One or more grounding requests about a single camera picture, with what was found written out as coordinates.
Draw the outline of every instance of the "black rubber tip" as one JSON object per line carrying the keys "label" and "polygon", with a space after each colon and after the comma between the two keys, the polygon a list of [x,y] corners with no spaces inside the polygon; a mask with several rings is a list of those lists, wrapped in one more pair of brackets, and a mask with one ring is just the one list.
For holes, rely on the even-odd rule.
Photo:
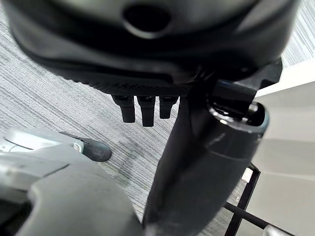
{"label": "black rubber tip", "polygon": [[101,143],[93,139],[76,137],[67,132],[59,132],[59,133],[82,141],[84,144],[82,154],[87,156],[92,161],[104,162],[104,161],[108,161],[112,156],[112,150],[110,149],[108,145],[104,143]]}

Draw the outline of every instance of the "black metal frame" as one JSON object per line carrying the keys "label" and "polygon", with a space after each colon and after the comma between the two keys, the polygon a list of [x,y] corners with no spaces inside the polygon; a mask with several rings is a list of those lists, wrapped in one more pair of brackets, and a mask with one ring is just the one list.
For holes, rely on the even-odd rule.
{"label": "black metal frame", "polygon": [[[252,176],[249,183],[246,184],[246,187],[237,205],[237,207],[242,210],[246,210],[260,175],[259,169],[252,163],[250,164],[249,168],[252,170]],[[224,236],[235,236],[240,227],[241,221],[242,217],[234,213]]]}

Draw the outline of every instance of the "gray striped carpet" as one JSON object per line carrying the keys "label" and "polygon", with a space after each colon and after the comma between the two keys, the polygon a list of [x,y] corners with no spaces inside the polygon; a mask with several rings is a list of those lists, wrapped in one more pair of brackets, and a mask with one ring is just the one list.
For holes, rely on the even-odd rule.
{"label": "gray striped carpet", "polygon": [[[283,57],[285,66],[312,58],[315,52],[315,2],[304,1],[292,40]],[[0,132],[12,126],[67,131],[107,143],[113,150],[102,164],[131,198],[139,217],[153,181],[156,165],[176,118],[158,118],[155,125],[142,127],[136,105],[136,123],[122,122],[119,107],[107,94],[57,77],[30,61],[17,48],[0,7]],[[236,204],[245,187],[234,190]],[[232,214],[222,209],[200,235],[224,235]]]}

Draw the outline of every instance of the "white wall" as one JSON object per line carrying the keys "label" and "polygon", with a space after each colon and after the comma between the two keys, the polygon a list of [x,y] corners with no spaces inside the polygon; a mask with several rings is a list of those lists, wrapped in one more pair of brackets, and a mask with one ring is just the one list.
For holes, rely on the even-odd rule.
{"label": "white wall", "polygon": [[[262,173],[247,211],[299,236],[315,235],[314,81],[315,59],[287,68],[256,98],[271,119],[252,161]],[[262,234],[242,222],[238,235]]]}

